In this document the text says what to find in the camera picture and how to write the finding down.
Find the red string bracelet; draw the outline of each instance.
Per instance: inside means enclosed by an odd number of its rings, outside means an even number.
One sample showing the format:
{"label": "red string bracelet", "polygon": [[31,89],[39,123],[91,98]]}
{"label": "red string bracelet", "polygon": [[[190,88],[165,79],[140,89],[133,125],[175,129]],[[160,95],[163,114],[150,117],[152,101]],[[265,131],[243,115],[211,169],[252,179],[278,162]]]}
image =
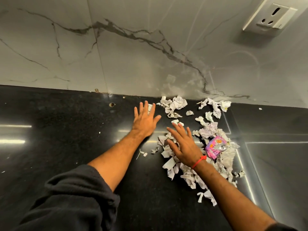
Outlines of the red string bracelet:
{"label": "red string bracelet", "polygon": [[206,155],[201,156],[201,158],[193,165],[192,169],[194,169],[203,159],[206,159]]}

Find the dark sweatshirt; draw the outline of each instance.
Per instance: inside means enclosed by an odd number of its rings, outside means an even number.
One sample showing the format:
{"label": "dark sweatshirt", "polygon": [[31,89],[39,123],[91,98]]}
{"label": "dark sweatshirt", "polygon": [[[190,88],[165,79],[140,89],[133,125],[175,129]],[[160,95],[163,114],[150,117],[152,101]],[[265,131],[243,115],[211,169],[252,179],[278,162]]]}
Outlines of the dark sweatshirt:
{"label": "dark sweatshirt", "polygon": [[[115,223],[120,196],[98,171],[81,165],[45,183],[45,193],[15,231],[101,231]],[[267,231],[295,230],[276,224]]]}

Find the pink wrapper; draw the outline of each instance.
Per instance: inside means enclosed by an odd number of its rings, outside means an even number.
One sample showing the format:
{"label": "pink wrapper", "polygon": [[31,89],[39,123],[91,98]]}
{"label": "pink wrapper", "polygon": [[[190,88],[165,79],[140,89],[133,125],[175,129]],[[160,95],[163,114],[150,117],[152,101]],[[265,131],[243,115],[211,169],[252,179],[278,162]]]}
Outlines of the pink wrapper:
{"label": "pink wrapper", "polygon": [[224,145],[227,141],[224,140],[220,136],[216,136],[214,139],[212,139],[205,147],[206,153],[208,154],[208,157],[212,159],[216,159],[217,155],[221,152],[221,150],[214,149],[215,146],[218,145]]}

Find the hand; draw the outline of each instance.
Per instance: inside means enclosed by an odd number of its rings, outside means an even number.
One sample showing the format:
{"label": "hand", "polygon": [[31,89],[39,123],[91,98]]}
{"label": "hand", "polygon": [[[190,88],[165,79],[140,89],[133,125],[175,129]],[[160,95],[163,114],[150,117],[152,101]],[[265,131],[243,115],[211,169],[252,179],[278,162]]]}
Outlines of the hand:
{"label": "hand", "polygon": [[139,114],[137,107],[134,108],[135,119],[132,127],[132,132],[141,135],[143,138],[150,136],[156,128],[157,122],[161,116],[158,115],[154,118],[155,104],[153,103],[152,109],[148,115],[148,102],[140,102]]}
{"label": "hand", "polygon": [[195,144],[193,140],[192,133],[187,127],[187,134],[184,127],[179,123],[178,125],[172,123],[176,131],[167,127],[167,130],[175,137],[180,145],[180,150],[177,145],[171,141],[167,140],[171,150],[174,152],[176,157],[188,167],[192,167],[200,158],[203,156],[200,148]]}

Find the finger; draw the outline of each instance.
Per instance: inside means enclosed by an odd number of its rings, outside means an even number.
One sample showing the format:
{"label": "finger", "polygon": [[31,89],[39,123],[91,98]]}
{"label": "finger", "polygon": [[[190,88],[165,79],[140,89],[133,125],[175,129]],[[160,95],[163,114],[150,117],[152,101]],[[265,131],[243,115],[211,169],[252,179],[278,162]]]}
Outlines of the finger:
{"label": "finger", "polygon": [[154,124],[156,125],[160,119],[161,119],[161,116],[160,116],[160,115],[157,115],[157,116],[153,119]]}
{"label": "finger", "polygon": [[167,140],[169,147],[177,157],[180,157],[183,153],[179,150],[177,145],[172,140]]}
{"label": "finger", "polygon": [[178,123],[178,124],[172,123],[172,125],[174,126],[174,128],[176,129],[176,131],[177,131],[182,137],[187,136],[184,127],[183,127],[180,123]]}
{"label": "finger", "polygon": [[156,104],[153,103],[149,116],[154,117],[154,114],[155,114],[155,107],[156,107]]}
{"label": "finger", "polygon": [[135,117],[134,120],[136,120],[137,117],[138,117],[138,109],[137,109],[137,107],[134,107],[134,117]]}
{"label": "finger", "polygon": [[147,101],[144,102],[143,115],[148,115],[149,103]]}
{"label": "finger", "polygon": [[167,127],[167,131],[171,132],[172,136],[175,137],[178,142],[181,142],[183,140],[182,136],[174,129]]}
{"label": "finger", "polygon": [[189,127],[186,127],[186,129],[187,129],[187,135],[188,135],[188,137],[191,138],[191,139],[193,139],[193,136],[192,136],[192,133],[191,133],[191,131],[190,131],[190,128],[189,128]]}
{"label": "finger", "polygon": [[143,103],[140,102],[140,106],[139,106],[139,115],[143,114]]}

